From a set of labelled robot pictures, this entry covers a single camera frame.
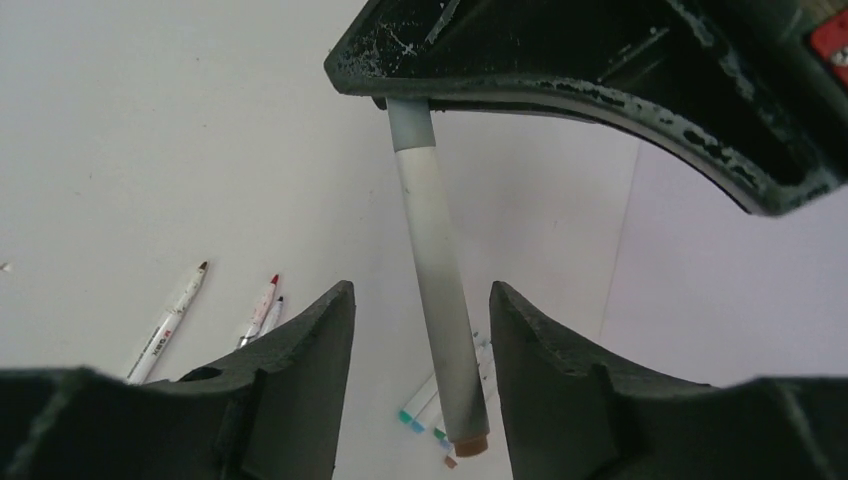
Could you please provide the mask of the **white yellow marker pen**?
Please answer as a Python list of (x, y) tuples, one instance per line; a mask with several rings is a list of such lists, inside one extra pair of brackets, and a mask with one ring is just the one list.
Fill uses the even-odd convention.
[(125, 376), (127, 383), (142, 384), (147, 380), (200, 291), (208, 269), (209, 261), (203, 261), (191, 274), (186, 286), (176, 296), (176, 299), (165, 308), (153, 332)]

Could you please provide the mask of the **white red marker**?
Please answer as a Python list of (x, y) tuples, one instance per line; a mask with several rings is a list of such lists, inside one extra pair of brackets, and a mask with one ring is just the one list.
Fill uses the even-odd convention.
[(240, 349), (245, 345), (255, 340), (261, 331), (265, 322), (268, 311), (273, 303), (276, 288), (279, 282), (279, 275), (275, 274), (261, 291), (261, 295), (257, 300), (254, 310), (248, 320), (245, 332), (239, 337), (236, 348)]

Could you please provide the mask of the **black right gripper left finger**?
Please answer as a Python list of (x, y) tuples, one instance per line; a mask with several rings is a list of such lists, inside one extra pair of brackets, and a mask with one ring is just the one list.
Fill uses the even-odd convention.
[(341, 281), (176, 381), (86, 367), (1, 373), (5, 479), (329, 479), (355, 325)]

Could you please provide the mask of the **white blue capped marker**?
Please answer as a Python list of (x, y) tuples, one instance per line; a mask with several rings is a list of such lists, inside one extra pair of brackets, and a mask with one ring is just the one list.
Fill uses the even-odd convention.
[(431, 374), (430, 377), (415, 392), (412, 398), (408, 400), (407, 403), (399, 410), (398, 419), (403, 424), (412, 423), (433, 399), (437, 391), (436, 377), (434, 374)]

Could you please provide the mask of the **plain white marker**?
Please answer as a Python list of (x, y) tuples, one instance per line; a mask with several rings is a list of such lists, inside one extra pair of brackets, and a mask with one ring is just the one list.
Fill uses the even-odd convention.
[(396, 160), (446, 436), (472, 458), (488, 449), (490, 426), (436, 149)]

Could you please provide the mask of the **white green marker pen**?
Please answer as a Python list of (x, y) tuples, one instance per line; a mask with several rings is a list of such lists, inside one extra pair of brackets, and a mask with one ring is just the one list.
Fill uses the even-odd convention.
[[(485, 366), (491, 361), (491, 344), (490, 340), (485, 337), (480, 331), (472, 332), (472, 337), (475, 345), (476, 363), (478, 373), (481, 378), (485, 376)], [(439, 423), (433, 428), (433, 435), (438, 439), (447, 438), (446, 426), (444, 418), (441, 418)]]

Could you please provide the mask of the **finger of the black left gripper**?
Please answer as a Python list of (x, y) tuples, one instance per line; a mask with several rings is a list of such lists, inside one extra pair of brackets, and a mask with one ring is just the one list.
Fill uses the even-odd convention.
[(843, 1), (370, 1), (324, 69), (379, 107), (614, 128), (753, 215), (847, 183)]

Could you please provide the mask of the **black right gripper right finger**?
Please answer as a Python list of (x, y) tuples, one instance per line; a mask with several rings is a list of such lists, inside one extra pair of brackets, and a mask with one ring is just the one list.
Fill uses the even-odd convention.
[(517, 479), (843, 479), (847, 381), (729, 387), (627, 360), (493, 284), (491, 336)]

